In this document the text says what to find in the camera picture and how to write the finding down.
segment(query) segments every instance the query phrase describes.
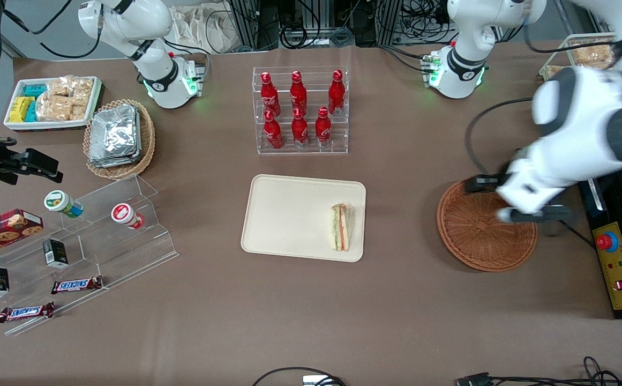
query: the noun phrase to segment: table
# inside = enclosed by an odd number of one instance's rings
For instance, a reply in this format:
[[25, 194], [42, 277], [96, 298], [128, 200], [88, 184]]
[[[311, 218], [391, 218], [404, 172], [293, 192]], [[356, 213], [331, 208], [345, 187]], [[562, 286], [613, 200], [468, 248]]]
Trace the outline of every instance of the table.
[[[19, 337], [4, 337], [0, 325], [0, 386], [248, 385], [284, 366], [361, 386], [451, 384], [482, 371], [582, 376], [585, 355], [622, 374], [622, 322], [610, 320], [597, 257], [580, 239], [541, 237], [520, 268], [489, 274], [457, 261], [436, 230], [441, 194], [475, 173], [465, 126], [493, 103], [532, 95], [544, 60], [500, 44], [478, 90], [448, 100], [379, 49], [214, 56], [204, 96], [177, 110], [152, 103], [127, 60], [16, 60], [16, 80], [95, 75], [107, 86], [103, 102], [147, 107], [157, 148], [143, 177], [159, 191], [159, 220], [180, 256]], [[348, 155], [257, 156], [252, 68], [295, 64], [350, 64]], [[513, 105], [479, 123], [475, 147], [490, 168], [538, 137], [529, 112], [528, 103]], [[60, 187], [73, 196], [109, 182], [85, 168], [81, 131], [0, 134], [60, 160]], [[249, 185], [261, 173], [364, 183], [363, 258], [245, 253]], [[42, 212], [53, 188], [35, 176], [15, 188], [0, 183], [0, 213]], [[281, 374], [266, 384], [300, 383], [300, 374]]]

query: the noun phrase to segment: brown wicker basket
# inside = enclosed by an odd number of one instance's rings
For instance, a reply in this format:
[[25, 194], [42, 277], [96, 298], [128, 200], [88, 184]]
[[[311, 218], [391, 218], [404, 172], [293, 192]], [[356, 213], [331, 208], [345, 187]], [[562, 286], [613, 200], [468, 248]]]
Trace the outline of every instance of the brown wicker basket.
[[500, 222], [497, 210], [507, 206], [497, 193], [466, 195], [463, 181], [455, 183], [441, 196], [437, 207], [441, 239], [454, 256], [475, 269], [514, 269], [534, 251], [537, 225]]
[[[127, 103], [133, 105], [139, 110], [139, 130], [141, 130], [141, 146], [142, 146], [142, 159], [136, 164], [112, 166], [111, 168], [97, 168], [90, 162], [87, 162], [87, 168], [100, 177], [108, 179], [120, 180], [132, 174], [140, 174], [144, 169], [149, 166], [151, 159], [154, 157], [154, 150], [156, 149], [156, 132], [154, 131], [154, 122], [149, 117], [149, 112], [141, 103], [134, 100], [114, 100], [111, 103], [107, 103], [99, 108], [101, 110], [110, 110], [111, 108], [119, 107]], [[83, 151], [87, 158], [89, 157], [89, 136], [91, 131], [91, 121], [87, 122], [85, 128], [85, 141], [83, 141]]]

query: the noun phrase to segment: acrylic bottle rack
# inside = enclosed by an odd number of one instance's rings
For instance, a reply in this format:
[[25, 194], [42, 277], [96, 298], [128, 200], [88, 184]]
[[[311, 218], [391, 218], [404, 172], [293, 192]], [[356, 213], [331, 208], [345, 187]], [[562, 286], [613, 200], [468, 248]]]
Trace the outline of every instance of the acrylic bottle rack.
[[[328, 91], [332, 84], [332, 73], [336, 69], [343, 72], [344, 110], [342, 115], [331, 116], [332, 142], [329, 147], [320, 147], [316, 140], [316, 118], [318, 107], [328, 104]], [[300, 71], [304, 86], [308, 92], [308, 122], [309, 145], [305, 149], [294, 146], [294, 137], [291, 134], [291, 73]], [[280, 124], [284, 146], [273, 149], [266, 139], [264, 132], [264, 103], [261, 99], [261, 73], [270, 73], [272, 84], [277, 88], [282, 113], [277, 117]], [[290, 66], [289, 68], [254, 68], [252, 76], [252, 97], [254, 102], [254, 125], [256, 127], [256, 147], [259, 154], [299, 155], [299, 154], [346, 154], [349, 150], [349, 68], [347, 66]]]
[[[10, 283], [9, 293], [0, 296], [0, 312], [5, 307], [40, 306], [53, 301], [55, 310], [51, 320], [55, 320], [85, 301], [177, 257], [170, 234], [159, 223], [150, 200], [156, 193], [144, 179], [133, 175], [78, 198], [85, 207], [78, 218], [44, 213], [44, 232], [0, 251], [0, 267], [9, 270]], [[110, 210], [124, 202], [144, 217], [141, 228], [129, 229], [110, 217]], [[56, 269], [46, 265], [42, 249], [46, 239], [64, 243], [68, 267]], [[51, 294], [54, 281], [99, 274], [103, 277], [101, 289]], [[9, 322], [5, 324], [5, 334], [21, 334], [48, 320], [39, 317]]]

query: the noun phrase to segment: coca-cola bottle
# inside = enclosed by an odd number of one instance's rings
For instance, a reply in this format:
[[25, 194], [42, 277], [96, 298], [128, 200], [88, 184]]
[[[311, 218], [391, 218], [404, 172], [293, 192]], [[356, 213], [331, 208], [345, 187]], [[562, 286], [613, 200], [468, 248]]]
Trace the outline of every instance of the coca-cola bottle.
[[271, 110], [266, 110], [266, 112], [264, 112], [264, 118], [266, 118], [266, 123], [264, 124], [266, 138], [270, 146], [277, 151], [284, 145], [280, 124], [275, 120], [274, 113]]
[[332, 143], [331, 129], [332, 122], [327, 117], [327, 107], [318, 108], [318, 119], [316, 120], [316, 139], [318, 140], [318, 146], [328, 147]]
[[289, 94], [291, 94], [291, 107], [299, 108], [303, 116], [306, 117], [308, 96], [306, 96], [306, 86], [301, 82], [301, 73], [299, 71], [291, 73], [291, 88], [289, 88]]
[[309, 125], [304, 119], [300, 108], [294, 108], [294, 120], [291, 121], [291, 134], [294, 135], [294, 145], [303, 149], [309, 145]]
[[270, 73], [261, 73], [261, 99], [264, 100], [264, 107], [266, 110], [270, 110], [275, 114], [275, 117], [279, 117], [282, 109], [280, 108], [280, 100], [277, 96], [277, 88], [272, 84], [270, 80]]
[[332, 73], [332, 85], [330, 85], [328, 110], [331, 115], [342, 115], [344, 113], [344, 93], [347, 90], [342, 81], [342, 70], [335, 69]]

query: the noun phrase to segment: cookie box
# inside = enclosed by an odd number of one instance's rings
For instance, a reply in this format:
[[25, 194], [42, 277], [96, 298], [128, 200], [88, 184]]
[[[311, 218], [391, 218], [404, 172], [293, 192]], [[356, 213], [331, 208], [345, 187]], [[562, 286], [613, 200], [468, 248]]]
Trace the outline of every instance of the cookie box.
[[0, 215], [0, 248], [44, 230], [42, 218], [22, 209]]

